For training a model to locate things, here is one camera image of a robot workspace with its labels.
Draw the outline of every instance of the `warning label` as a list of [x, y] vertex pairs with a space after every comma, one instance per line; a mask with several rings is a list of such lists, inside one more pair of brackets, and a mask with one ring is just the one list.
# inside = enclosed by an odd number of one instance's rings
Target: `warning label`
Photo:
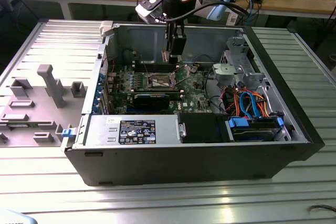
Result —
[[156, 144], [154, 120], [120, 121], [119, 144]]

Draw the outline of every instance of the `ribbed metal surface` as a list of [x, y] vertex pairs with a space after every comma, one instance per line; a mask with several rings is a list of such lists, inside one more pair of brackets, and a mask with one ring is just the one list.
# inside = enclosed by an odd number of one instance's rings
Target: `ribbed metal surface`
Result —
[[[298, 45], [285, 30], [269, 30], [274, 36], [280, 32], [291, 45]], [[271, 40], [265, 32], [262, 35]], [[282, 45], [278, 40], [269, 42], [266, 45]], [[298, 100], [307, 103], [303, 107], [326, 147], [305, 162], [290, 164], [273, 179], [89, 187], [58, 147], [0, 148], [0, 204], [30, 214], [39, 224], [335, 223], [330, 212], [307, 211], [314, 204], [336, 206], [336, 110], [323, 106], [334, 97], [335, 87], [324, 81], [315, 60], [300, 56], [305, 60], [277, 59], [275, 64]], [[314, 73], [288, 70], [292, 68]], [[311, 75], [323, 81], [314, 84], [302, 78]]]

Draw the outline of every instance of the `floor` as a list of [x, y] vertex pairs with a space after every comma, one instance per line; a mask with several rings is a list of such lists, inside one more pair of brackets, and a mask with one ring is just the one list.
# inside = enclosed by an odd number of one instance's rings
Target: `floor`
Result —
[[[26, 37], [29, 35], [31, 29], [35, 26], [37, 20], [29, 12], [29, 10], [18, 1], [14, 1], [14, 11], [8, 13], [0, 12], [0, 72], [7, 66], [12, 59], [15, 52], [20, 48]], [[55, 18], [63, 19], [61, 9], [57, 3], [52, 2], [29, 2], [26, 4], [39, 18]], [[71, 9], [75, 19], [81, 20], [105, 20], [110, 19], [114, 21], [132, 21], [137, 22], [138, 18], [135, 14], [134, 8], [130, 6], [101, 6], [88, 4], [72, 4]], [[265, 22], [267, 16], [259, 15], [258, 19], [250, 24], [252, 26], [259, 26]], [[201, 18], [192, 19], [191, 22], [200, 24], [216, 24], [225, 25], [226, 16], [218, 22], [213, 22]], [[268, 27], [283, 27], [288, 22], [286, 17], [273, 16], [269, 17], [267, 21]], [[320, 35], [323, 22], [321, 19], [312, 18], [297, 18], [290, 21], [287, 27], [294, 28], [300, 36], [312, 46], [316, 38]], [[336, 62], [329, 60], [330, 54], [336, 53], [336, 30], [330, 34], [324, 43], [316, 52], [324, 64], [332, 69]]]

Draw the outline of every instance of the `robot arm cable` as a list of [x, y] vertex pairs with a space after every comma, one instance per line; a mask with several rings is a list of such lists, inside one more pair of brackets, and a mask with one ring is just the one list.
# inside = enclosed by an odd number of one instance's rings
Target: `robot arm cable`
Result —
[[237, 13], [238, 15], [243, 15], [243, 16], [248, 16], [249, 15], [249, 13], [245, 9], [241, 8], [238, 5], [235, 5], [233, 3], [229, 3], [229, 2], [226, 2], [226, 1], [218, 1], [218, 2], [212, 2], [212, 3], [208, 3], [208, 4], [205, 4], [205, 5], [202, 5], [202, 6], [198, 7], [198, 8], [196, 8], [196, 9], [193, 9], [190, 12], [188, 12], [188, 13], [186, 13], [184, 15], [181, 15], [179, 17], [176, 17], [176, 18], [165, 18], [165, 17], [162, 17], [160, 20], [164, 21], [164, 22], [175, 22], [175, 21], [178, 21], [178, 20], [181, 20], [181, 19], [186, 19], [189, 16], [193, 15], [194, 13], [198, 12], [199, 10], [202, 10], [202, 9], [208, 7], [208, 6], [214, 6], [214, 5], [225, 5], [230, 10], [232, 10], [235, 13]]

